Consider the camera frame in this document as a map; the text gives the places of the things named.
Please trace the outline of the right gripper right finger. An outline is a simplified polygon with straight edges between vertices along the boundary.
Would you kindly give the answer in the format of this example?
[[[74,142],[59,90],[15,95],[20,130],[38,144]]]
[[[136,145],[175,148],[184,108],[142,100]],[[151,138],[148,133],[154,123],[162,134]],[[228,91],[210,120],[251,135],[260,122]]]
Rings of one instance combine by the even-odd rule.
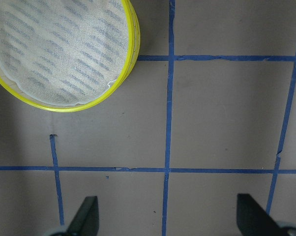
[[[296,227],[275,222],[250,194],[237,195],[237,227],[243,236],[296,236]]]

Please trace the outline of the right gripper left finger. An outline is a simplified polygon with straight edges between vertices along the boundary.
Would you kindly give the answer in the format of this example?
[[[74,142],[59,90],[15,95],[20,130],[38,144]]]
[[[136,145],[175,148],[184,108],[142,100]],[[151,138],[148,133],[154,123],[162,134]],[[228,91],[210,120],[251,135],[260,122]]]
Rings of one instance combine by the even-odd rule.
[[[88,196],[80,205],[74,218],[66,227],[51,229],[47,236],[96,236],[99,232],[98,197]]]

